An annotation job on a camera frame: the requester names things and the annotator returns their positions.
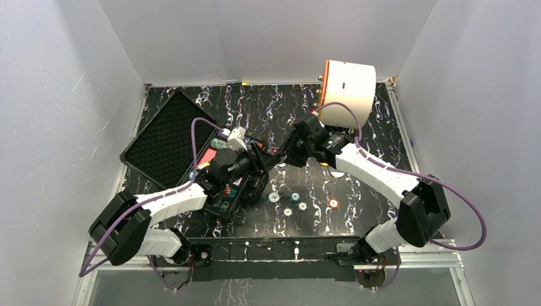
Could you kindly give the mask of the red playing card deck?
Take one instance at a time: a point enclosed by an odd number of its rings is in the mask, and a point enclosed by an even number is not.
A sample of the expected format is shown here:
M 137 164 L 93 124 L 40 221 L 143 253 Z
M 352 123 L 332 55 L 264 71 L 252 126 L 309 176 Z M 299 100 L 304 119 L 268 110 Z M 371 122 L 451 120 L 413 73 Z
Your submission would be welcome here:
M 217 150 L 213 148 L 208 148 L 203 156 L 198 160 L 197 168 L 201 169 L 210 164 L 210 161 L 216 156 Z

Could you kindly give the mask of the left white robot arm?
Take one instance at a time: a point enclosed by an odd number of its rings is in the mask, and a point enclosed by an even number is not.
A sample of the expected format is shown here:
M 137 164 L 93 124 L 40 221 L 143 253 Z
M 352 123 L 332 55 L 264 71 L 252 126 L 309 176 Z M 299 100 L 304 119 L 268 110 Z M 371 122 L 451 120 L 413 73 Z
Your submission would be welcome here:
M 249 150 L 217 150 L 193 182 L 154 194 L 117 193 L 91 224 L 89 234 L 114 266 L 134 256 L 162 256 L 183 265 L 191 255 L 188 240 L 177 229 L 153 226 L 195 210 L 230 219 L 240 203 L 259 199 L 269 170 L 279 162 L 278 156 L 260 150 L 257 144 Z

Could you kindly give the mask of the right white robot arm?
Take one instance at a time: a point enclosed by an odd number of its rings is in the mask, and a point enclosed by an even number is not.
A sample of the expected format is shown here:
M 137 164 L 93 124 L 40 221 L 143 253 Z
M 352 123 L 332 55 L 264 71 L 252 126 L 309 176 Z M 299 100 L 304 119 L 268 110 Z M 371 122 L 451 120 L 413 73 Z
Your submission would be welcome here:
M 392 171 L 357 146 L 349 134 L 331 133 L 313 114 L 294 122 L 276 155 L 299 168 L 313 157 L 367 184 L 398 209 L 395 218 L 372 227 L 355 245 L 327 255 L 328 259 L 375 264 L 388 249 L 406 244 L 425 246 L 451 217 L 443 188 L 433 176 L 418 178 Z

